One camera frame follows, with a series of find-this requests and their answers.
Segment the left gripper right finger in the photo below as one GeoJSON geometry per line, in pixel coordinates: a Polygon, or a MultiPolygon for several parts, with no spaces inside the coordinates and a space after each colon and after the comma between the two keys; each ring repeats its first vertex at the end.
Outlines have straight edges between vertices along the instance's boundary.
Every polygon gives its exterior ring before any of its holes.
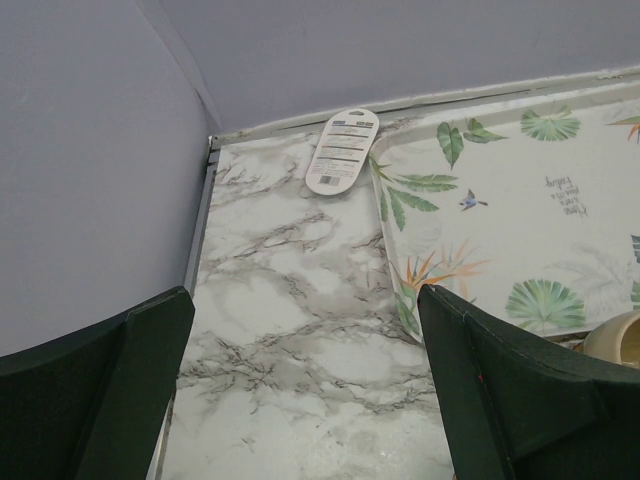
{"type": "Polygon", "coordinates": [[[639,372],[493,317],[441,286],[417,306],[458,479],[636,479],[639,372]]]}

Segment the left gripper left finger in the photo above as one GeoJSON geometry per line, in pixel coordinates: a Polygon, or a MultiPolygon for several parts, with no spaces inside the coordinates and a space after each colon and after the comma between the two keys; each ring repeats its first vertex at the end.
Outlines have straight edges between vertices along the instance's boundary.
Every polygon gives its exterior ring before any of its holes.
{"type": "Polygon", "coordinates": [[[2,357],[2,478],[145,478],[194,315],[174,287],[2,357]]]}

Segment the tan brown mug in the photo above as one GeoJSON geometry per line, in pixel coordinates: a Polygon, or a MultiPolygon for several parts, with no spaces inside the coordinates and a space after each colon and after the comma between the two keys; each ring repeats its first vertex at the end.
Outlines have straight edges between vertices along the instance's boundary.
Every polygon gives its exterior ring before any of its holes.
{"type": "Polygon", "coordinates": [[[583,353],[610,363],[639,368],[639,311],[617,315],[591,331],[583,353]]]}

